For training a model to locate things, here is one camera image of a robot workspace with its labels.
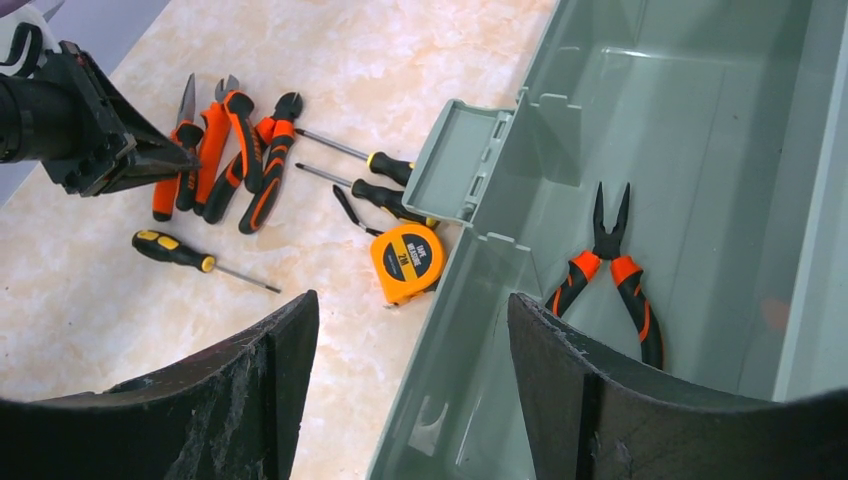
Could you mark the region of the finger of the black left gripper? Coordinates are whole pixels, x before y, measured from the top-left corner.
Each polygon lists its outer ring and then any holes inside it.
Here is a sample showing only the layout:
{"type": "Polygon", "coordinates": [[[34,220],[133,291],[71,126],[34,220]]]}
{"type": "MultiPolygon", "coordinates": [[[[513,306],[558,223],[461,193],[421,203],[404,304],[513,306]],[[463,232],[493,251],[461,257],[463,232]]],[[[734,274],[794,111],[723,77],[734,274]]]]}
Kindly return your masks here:
{"type": "Polygon", "coordinates": [[[112,194],[149,184],[155,184],[160,181],[176,180],[180,174],[181,171],[144,173],[126,170],[122,172],[113,172],[105,178],[105,184],[103,185],[103,188],[99,190],[99,194],[112,194]]]}
{"type": "Polygon", "coordinates": [[[100,105],[109,114],[109,155],[122,171],[165,173],[199,169],[199,160],[158,130],[113,85],[92,56],[86,67],[97,90],[100,105]]]}

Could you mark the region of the translucent green plastic toolbox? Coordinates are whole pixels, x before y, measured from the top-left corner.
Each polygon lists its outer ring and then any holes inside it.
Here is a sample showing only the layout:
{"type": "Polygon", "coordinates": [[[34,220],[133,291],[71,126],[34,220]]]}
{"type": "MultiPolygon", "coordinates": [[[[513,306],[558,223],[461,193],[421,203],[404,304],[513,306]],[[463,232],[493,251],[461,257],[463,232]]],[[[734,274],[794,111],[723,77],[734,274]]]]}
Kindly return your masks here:
{"type": "MultiPolygon", "coordinates": [[[[622,253],[681,380],[847,393],[847,5],[561,1],[511,109],[448,102],[404,194],[461,232],[372,479],[540,479],[509,347],[631,186],[622,253]]],[[[560,322],[641,361],[610,263],[560,322]]]]}

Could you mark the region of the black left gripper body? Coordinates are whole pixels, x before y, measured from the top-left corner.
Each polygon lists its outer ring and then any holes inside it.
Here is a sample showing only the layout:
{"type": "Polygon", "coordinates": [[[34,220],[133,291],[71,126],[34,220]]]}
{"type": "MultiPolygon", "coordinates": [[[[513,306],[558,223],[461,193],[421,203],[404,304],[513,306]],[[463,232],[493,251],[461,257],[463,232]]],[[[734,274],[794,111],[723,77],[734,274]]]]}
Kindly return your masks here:
{"type": "Polygon", "coordinates": [[[131,104],[74,42],[29,77],[1,76],[1,162],[37,161],[68,194],[133,187],[132,122],[131,104]]]}

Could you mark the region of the black yellow screwdriver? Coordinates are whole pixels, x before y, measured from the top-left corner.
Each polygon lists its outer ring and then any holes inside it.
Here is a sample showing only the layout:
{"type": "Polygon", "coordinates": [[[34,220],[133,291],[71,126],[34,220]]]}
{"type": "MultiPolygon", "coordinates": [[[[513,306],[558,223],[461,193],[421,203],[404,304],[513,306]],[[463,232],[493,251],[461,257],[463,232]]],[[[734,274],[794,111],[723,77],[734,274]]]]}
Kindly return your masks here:
{"type": "Polygon", "coordinates": [[[439,221],[436,219],[425,217],[406,209],[402,204],[403,193],[399,190],[374,185],[361,178],[353,181],[347,180],[300,162],[295,163],[295,167],[347,188],[353,197],[370,202],[375,207],[391,214],[399,221],[420,224],[431,229],[436,228],[439,224],[439,221]]]}
{"type": "Polygon", "coordinates": [[[193,248],[177,237],[161,231],[137,231],[132,237],[131,245],[138,253],[157,262],[190,267],[204,274],[220,271],[272,293],[282,293],[275,286],[222,266],[214,255],[193,248]]]}
{"type": "Polygon", "coordinates": [[[365,153],[303,128],[296,128],[295,132],[364,161],[372,173],[390,178],[401,186],[408,184],[415,166],[413,162],[395,159],[383,151],[365,153]]]}

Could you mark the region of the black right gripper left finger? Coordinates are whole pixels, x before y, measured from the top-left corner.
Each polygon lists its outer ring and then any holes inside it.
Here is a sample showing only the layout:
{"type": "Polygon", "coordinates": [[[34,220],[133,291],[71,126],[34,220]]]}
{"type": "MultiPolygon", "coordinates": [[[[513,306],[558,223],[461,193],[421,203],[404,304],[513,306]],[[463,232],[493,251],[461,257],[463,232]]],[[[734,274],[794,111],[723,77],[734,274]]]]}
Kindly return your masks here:
{"type": "Polygon", "coordinates": [[[317,349],[307,291],[101,393],[1,403],[5,479],[287,479],[317,349]]]}

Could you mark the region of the orange black cutting pliers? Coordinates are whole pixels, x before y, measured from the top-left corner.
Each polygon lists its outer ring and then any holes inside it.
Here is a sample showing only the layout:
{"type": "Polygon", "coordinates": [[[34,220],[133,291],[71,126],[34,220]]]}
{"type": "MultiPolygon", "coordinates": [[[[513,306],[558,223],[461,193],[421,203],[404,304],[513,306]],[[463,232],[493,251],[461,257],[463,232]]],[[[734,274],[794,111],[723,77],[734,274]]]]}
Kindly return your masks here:
{"type": "Polygon", "coordinates": [[[250,235],[265,225],[277,201],[285,161],[295,143],[294,122],[302,113],[304,101],[300,93],[287,92],[278,99],[274,112],[257,123],[250,118],[254,102],[244,93],[229,94],[224,107],[241,151],[216,179],[202,218],[209,224],[221,221],[234,194],[243,186],[253,197],[238,229],[250,235]]]}

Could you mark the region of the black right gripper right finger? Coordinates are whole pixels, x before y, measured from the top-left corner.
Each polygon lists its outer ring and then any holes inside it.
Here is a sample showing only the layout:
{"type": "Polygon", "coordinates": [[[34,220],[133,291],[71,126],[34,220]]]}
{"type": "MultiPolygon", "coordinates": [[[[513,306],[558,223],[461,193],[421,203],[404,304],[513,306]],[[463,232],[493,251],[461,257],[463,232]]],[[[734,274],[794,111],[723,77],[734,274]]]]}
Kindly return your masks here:
{"type": "Polygon", "coordinates": [[[510,354],[540,479],[843,479],[847,393],[790,402],[676,378],[507,303],[510,354]]]}

